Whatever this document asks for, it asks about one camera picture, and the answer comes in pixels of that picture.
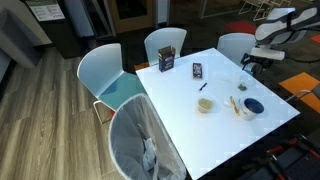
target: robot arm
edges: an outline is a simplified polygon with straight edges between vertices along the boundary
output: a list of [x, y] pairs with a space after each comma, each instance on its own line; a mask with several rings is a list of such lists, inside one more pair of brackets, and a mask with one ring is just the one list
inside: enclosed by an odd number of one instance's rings
[[295, 43], [316, 26], [320, 26], [319, 0], [301, 10], [274, 9], [257, 28], [255, 37], [259, 45]]

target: floor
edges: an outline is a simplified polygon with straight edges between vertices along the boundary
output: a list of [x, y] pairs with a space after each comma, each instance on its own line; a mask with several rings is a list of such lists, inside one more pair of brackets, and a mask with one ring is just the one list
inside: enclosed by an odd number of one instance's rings
[[[305, 4], [296, 0], [294, 5]], [[250, 13], [233, 13], [199, 20], [197, 8], [195, 0], [172, 0], [170, 25], [188, 31], [182, 55], [216, 47], [218, 37], [225, 33], [225, 23], [253, 18]], [[146, 61], [143, 40], [152, 30], [118, 36], [125, 70], [134, 73], [133, 65]], [[309, 38], [277, 48], [296, 59], [320, 57], [319, 44]], [[92, 108], [95, 98], [77, 79], [80, 59], [64, 60], [55, 48], [49, 48], [37, 68], [15, 67], [0, 102], [0, 179], [122, 179], [109, 156], [109, 122], [100, 124]], [[286, 98], [289, 93], [278, 82], [303, 71], [320, 79], [319, 65], [285, 59], [255, 77]], [[298, 132], [309, 134], [320, 127], [318, 113], [299, 101], [292, 105], [301, 115], [202, 179], [234, 179], [245, 162], [280, 140]], [[99, 110], [103, 111], [103, 119], [110, 118], [108, 109], [101, 106]]]

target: small box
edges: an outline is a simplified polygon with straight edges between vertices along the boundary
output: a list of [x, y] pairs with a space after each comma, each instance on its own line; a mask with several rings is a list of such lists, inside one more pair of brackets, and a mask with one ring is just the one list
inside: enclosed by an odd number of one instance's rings
[[174, 66], [174, 56], [176, 49], [171, 46], [164, 47], [158, 50], [159, 52], [159, 70], [161, 72], [172, 69]]

